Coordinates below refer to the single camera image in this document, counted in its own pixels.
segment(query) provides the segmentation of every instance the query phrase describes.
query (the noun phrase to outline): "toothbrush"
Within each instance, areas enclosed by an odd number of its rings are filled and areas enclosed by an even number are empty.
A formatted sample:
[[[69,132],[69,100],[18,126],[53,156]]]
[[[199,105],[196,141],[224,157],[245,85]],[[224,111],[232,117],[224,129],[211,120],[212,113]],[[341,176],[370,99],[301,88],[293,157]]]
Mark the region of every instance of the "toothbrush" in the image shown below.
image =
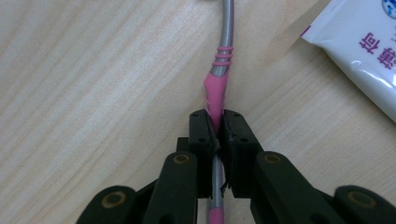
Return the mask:
[[[223,0],[223,18],[221,39],[216,54],[216,60],[207,74],[204,85],[206,90],[206,112],[215,134],[219,133],[221,116],[224,106],[224,93],[227,86],[228,75],[233,51],[233,0]],[[224,223],[224,209],[222,201],[222,163],[219,154],[213,159],[212,170],[212,199],[209,199],[209,224]]]

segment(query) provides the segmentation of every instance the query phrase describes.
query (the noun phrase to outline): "white package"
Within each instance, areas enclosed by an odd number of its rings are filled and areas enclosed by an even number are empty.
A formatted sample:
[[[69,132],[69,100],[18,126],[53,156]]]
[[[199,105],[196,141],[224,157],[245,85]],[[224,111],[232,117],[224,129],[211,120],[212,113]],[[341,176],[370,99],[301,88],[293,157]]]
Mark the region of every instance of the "white package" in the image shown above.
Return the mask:
[[[396,122],[396,0],[332,0],[302,34]]]

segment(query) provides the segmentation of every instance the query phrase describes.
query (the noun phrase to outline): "wooden table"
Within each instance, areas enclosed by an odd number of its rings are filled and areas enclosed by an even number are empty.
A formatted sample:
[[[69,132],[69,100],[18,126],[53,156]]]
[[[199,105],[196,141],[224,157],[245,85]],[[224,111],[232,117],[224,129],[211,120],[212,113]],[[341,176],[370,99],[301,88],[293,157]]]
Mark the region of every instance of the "wooden table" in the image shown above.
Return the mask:
[[[290,35],[316,2],[235,1],[226,108],[316,188],[396,204],[396,124]],[[101,189],[157,178],[188,136],[221,2],[3,0],[0,24],[0,223],[74,223]],[[248,205],[227,192],[226,223],[254,223]]]

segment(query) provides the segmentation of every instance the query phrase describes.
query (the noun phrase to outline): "pink rubber grip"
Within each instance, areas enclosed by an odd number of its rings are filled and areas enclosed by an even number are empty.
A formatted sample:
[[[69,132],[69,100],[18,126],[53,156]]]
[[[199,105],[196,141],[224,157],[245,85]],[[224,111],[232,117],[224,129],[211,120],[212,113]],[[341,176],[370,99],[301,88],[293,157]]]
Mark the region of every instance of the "pink rubber grip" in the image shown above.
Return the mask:
[[[221,116],[224,107],[224,93],[228,81],[228,71],[222,77],[207,74],[204,85],[206,89],[206,111],[209,114],[215,134],[218,134],[221,123]]]
[[[224,215],[222,208],[212,208],[209,211],[209,224],[223,224]]]

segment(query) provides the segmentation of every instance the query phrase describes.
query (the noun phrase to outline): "screw hole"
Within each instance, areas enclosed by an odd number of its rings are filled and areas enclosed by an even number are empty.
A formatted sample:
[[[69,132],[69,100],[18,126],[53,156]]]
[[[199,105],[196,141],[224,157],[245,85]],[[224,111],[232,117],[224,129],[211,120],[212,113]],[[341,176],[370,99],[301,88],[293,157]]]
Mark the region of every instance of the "screw hole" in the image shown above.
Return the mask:
[[[269,163],[280,163],[282,160],[277,155],[265,155],[264,160]]]
[[[314,213],[311,215],[311,221],[315,224],[329,224],[329,220],[319,213]]]
[[[114,208],[120,206],[125,202],[126,195],[122,191],[114,191],[108,193],[102,200],[102,206],[104,208]]]
[[[363,208],[374,208],[376,207],[376,201],[370,195],[365,193],[361,193],[358,191],[350,191],[347,194],[347,197],[354,204],[363,207]]]
[[[174,157],[174,163],[177,163],[177,164],[184,164],[184,163],[189,162],[189,160],[190,160],[190,157],[185,154],[179,154]]]

